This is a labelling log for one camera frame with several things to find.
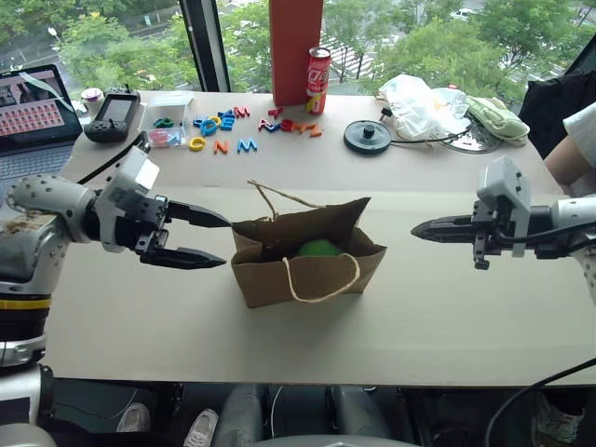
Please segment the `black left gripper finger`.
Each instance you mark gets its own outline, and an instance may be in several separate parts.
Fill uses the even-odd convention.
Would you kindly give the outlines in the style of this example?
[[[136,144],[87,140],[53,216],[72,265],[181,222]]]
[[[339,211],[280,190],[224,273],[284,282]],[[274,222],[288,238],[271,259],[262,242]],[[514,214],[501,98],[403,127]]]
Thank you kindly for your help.
[[[226,260],[218,256],[188,248],[170,250],[153,247],[139,251],[139,257],[143,264],[180,270],[209,269],[226,264]]]
[[[173,200],[168,203],[168,217],[205,228],[231,226],[231,223],[227,219],[215,211]]]

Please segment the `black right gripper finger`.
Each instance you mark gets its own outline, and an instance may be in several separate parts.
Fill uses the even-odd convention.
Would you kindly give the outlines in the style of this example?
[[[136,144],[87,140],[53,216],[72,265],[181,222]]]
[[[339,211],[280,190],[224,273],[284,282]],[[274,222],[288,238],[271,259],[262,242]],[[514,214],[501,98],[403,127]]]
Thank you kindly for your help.
[[[427,229],[468,228],[472,225],[471,215],[445,216],[423,222]]]
[[[420,223],[411,230],[411,235],[432,242],[472,242],[475,231],[468,224]]]

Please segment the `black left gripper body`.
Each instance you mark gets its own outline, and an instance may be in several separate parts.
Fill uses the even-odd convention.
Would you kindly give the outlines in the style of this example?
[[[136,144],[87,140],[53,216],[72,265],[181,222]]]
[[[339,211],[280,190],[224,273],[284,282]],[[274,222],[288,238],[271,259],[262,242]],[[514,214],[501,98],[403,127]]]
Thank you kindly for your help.
[[[145,254],[165,247],[169,232],[168,199],[164,196],[145,197],[131,211],[116,218],[115,240],[119,246]]]

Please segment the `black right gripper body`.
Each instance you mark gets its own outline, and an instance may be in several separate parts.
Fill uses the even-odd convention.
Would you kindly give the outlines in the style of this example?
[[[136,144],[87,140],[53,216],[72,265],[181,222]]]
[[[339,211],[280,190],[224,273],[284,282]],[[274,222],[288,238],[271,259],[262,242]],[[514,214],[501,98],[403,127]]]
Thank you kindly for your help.
[[[489,255],[500,255],[503,247],[494,232],[499,229],[507,218],[507,204],[504,198],[499,198],[495,207],[476,200],[473,205],[471,223],[473,233],[473,262],[479,270],[487,270],[490,262]]]

